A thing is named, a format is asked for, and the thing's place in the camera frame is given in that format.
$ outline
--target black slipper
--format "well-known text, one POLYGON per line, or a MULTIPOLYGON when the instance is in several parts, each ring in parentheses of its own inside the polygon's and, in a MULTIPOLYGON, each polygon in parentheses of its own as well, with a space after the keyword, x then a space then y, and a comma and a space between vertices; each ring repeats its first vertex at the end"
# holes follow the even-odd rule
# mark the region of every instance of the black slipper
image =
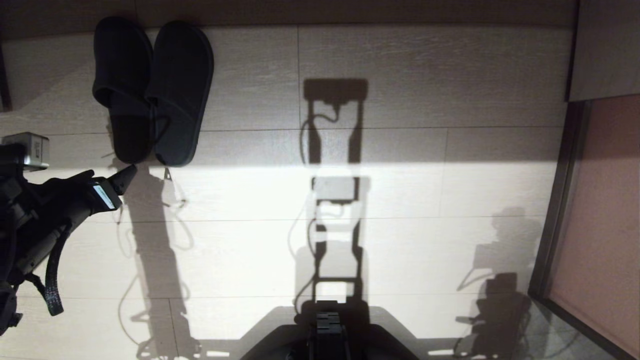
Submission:
POLYGON ((185 22, 164 25, 156 38, 145 93, 155 106, 155 152, 161 163, 183 166, 193 159, 212 77, 213 51, 207 36, 185 22))
POLYGON ((93 37, 93 97, 109 108, 113 149, 125 163, 151 152, 153 126, 144 98, 152 59, 151 43, 140 28, 119 17, 102 19, 93 37))

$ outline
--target black cable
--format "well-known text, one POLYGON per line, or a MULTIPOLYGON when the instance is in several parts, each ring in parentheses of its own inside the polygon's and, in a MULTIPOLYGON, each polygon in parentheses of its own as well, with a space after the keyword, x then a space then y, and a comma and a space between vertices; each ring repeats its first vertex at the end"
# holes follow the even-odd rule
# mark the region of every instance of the black cable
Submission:
POLYGON ((49 314, 56 316, 64 311, 62 300, 58 292, 58 265, 60 264, 60 255, 62 248, 65 246, 67 239, 71 235, 73 222, 71 219, 65 219, 66 225, 62 234, 56 240, 53 249, 49 253, 49 261, 47 262, 47 270, 45 271, 45 297, 44 300, 49 308, 49 314))
POLYGON ((335 124, 336 122, 338 122, 340 120, 340 113, 338 110, 336 110, 335 112, 335 119, 331 119, 330 117, 326 116, 325 114, 313 114, 309 117, 309 119, 305 120, 302 123, 302 126, 300 127, 300 136, 298 138, 298 145, 300 147, 300 160, 302 160, 302 164, 306 165, 307 161, 306 161, 306 157, 305 157, 305 151, 303 149, 303 136, 305 134, 305 127, 307 127, 311 122, 313 122, 317 117, 321 118, 321 119, 325 119, 328 122, 331 122, 332 124, 335 124))

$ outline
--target cable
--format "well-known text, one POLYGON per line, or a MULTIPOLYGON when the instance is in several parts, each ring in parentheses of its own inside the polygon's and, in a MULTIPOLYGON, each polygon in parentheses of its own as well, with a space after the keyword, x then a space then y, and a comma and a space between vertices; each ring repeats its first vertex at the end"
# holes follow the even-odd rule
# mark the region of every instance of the cable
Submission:
POLYGON ((561 348, 560 350, 554 352, 551 355, 547 355, 545 357, 543 357, 542 359, 553 359, 556 356, 562 354, 563 352, 567 351, 571 345, 573 345, 573 343, 575 343, 576 340, 578 340, 578 337, 580 336, 580 332, 578 330, 575 331, 575 335, 573 336, 573 339, 571 339, 571 341, 569 341, 563 348, 561 348))
MULTIPOLYGON (((316 253, 314 252, 313 247, 311 246, 311 225, 315 222, 316 222, 316 219, 313 219, 309 222, 309 225, 307 226, 307 246, 309 247, 309 251, 311 252, 314 258, 316 257, 316 253)), ((296 310, 296 314, 300 314, 300 312, 298 311, 298 300, 302 296, 302 293, 314 281, 315 276, 316 276, 315 274, 311 275, 311 278, 309 279, 309 281, 307 281, 307 283, 302 287, 302 289, 300 289, 300 291, 296 294, 295 299, 293 299, 293 308, 296 310)))
POLYGON ((298 223, 298 221, 300 220, 300 217, 302 216, 302 212, 307 207, 307 203, 309 202, 310 197, 311 197, 311 193, 307 194, 307 198, 305 199, 304 204, 302 204, 302 208, 298 212, 298 216, 296 216, 296 219, 293 221, 293 224, 291 225, 291 227, 289 228, 289 232, 287 233, 287 247, 289 248, 289 253, 291 254, 291 257, 294 260, 296 259, 296 254, 294 253, 293 247, 291 246, 291 236, 293 235, 293 229, 296 227, 296 224, 298 223))
POLYGON ((122 255, 124 255, 125 258, 127 259, 131 259, 131 257, 133 256, 133 246, 131 245, 131 239, 129 237, 129 233, 131 233, 131 230, 127 231, 127 233, 125 234, 125 239, 127 239, 127 244, 129 245, 129 253, 127 254, 127 252, 124 250, 124 247, 122 246, 122 239, 120 237, 120 224, 122 223, 122 213, 124 212, 124 204, 123 206, 120 207, 120 216, 118 217, 118 220, 115 220, 116 222, 116 237, 118 239, 118 247, 120 247, 120 252, 122 253, 122 255))
POLYGON ((60 293, 58 291, 58 265, 60 264, 62 249, 71 235, 74 223, 70 218, 63 219, 63 222, 65 223, 65 228, 49 253, 49 261, 47 262, 47 270, 45 271, 46 286, 44 288, 45 291, 42 294, 51 316, 56 316, 64 311, 62 307, 62 300, 60 299, 60 293))
POLYGON ((307 161, 306 161, 306 157, 305 157, 305 151, 304 151, 304 146, 303 146, 303 137, 305 134, 305 127, 307 127, 309 124, 311 124, 317 117, 321 118, 321 119, 325 119, 328 122, 331 122, 332 124, 335 124, 336 122, 338 122, 340 120, 340 111, 338 109, 335 110, 335 119, 331 119, 330 117, 326 116, 325 114, 313 114, 309 117, 309 119, 305 120, 302 123, 302 126, 300 127, 300 136, 298 137, 298 145, 300 147, 300 160, 302 160, 302 164, 306 165, 307 161))
MULTIPOLYGON (((178 191, 178 193, 180 194, 180 197, 182 198, 179 201, 180 206, 178 206, 178 210, 176 210, 176 212, 170 212, 170 214, 174 217, 174 219, 178 221, 178 224, 180 224, 180 226, 183 228, 184 232, 187 234, 187 238, 189 239, 189 243, 186 247, 178 246, 176 243, 173 243, 173 244, 175 245, 175 247, 177 247, 180 250, 183 250, 183 251, 191 250, 195 246, 195 240, 193 239, 193 234, 191 234, 191 230, 189 230, 189 227, 187 226, 187 224, 185 224, 183 219, 181 219, 181 217, 179 216, 180 211, 182 211, 182 209, 184 209, 185 206, 187 205, 187 198, 184 195, 184 190, 182 189, 180 184, 176 183, 173 180, 173 176, 171 176, 171 172, 169 171, 169 168, 164 168, 163 181, 166 181, 166 180, 171 181, 171 184, 173 184, 173 187, 178 191)), ((166 207, 171 208, 171 204, 165 204, 165 203, 163 204, 166 207)))
POLYGON ((131 291, 131 288, 133 287, 133 284, 136 283, 137 279, 138 279, 138 275, 135 275, 133 277, 133 280, 129 284, 129 287, 127 288, 127 291, 124 292, 124 295, 122 295, 122 298, 120 299, 120 302, 118 303, 118 321, 120 322, 120 328, 122 328, 122 331, 124 331, 124 334, 129 338, 129 340, 131 340, 136 345, 140 345, 140 343, 138 343, 136 340, 134 340, 133 337, 129 334, 127 329, 124 327, 124 323, 122 322, 122 303, 124 302, 124 299, 127 297, 129 292, 131 291))
POLYGON ((467 279, 467 277, 469 277, 469 275, 471 275, 471 272, 469 272, 469 274, 467 274, 467 276, 465 276, 465 278, 462 279, 462 283, 460 285, 458 285, 458 288, 456 289, 457 291, 460 291, 460 290, 466 288, 467 286, 473 284, 476 281, 480 281, 480 280, 482 280, 484 278, 494 276, 495 274, 494 273, 490 273, 490 274, 478 275, 477 277, 473 278, 471 281, 469 281, 469 282, 467 282, 465 284, 465 280, 467 279))

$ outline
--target wooden floor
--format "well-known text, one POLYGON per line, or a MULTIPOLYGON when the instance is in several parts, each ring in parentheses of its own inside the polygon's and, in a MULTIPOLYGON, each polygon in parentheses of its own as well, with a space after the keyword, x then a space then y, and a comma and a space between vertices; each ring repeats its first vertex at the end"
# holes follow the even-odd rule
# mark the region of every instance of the wooden floor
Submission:
MULTIPOLYGON (((469 349, 482 345, 475 327, 456 321, 477 315, 516 324, 501 358, 560 350, 554 358, 587 359, 585 350, 563 350, 585 339, 524 295, 563 130, 570 30, 204 31, 215 74, 193 162, 142 164, 124 210, 95 215, 72 234, 59 275, 65 312, 49 317, 35 289, 21 287, 25 315, 0 340, 1 359, 192 359, 195 341, 201 359, 240 358, 292 323, 312 267, 312 178, 335 176, 366 179, 353 213, 323 211, 333 224, 362 219, 371 320, 421 359, 450 358, 460 338, 469 349), (306 165, 303 84, 315 78, 367 81, 360 163, 346 163, 356 118, 347 105, 340 122, 317 123, 323 162, 306 165), (521 319, 530 319, 525 329, 521 319)), ((92 40, 79 33, 3 44, 13 111, 0 114, 0 135, 51 139, 51 167, 30 174, 34 182, 122 167, 108 112, 91 94, 92 40)), ((333 268, 346 268, 348 254, 337 254, 333 268)))

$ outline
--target slipper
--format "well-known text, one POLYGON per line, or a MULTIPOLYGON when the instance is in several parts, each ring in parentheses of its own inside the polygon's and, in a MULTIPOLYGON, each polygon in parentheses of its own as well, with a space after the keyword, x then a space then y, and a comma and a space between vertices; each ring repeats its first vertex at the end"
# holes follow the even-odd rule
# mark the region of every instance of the slipper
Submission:
POLYGON ((113 149, 125 163, 139 163, 151 152, 153 126, 144 98, 152 49, 147 35, 128 20, 102 19, 93 37, 93 97, 109 109, 113 149))
POLYGON ((198 28, 174 21, 156 38, 145 97, 154 106, 155 152, 168 166, 188 164, 196 152, 213 77, 213 51, 198 28))

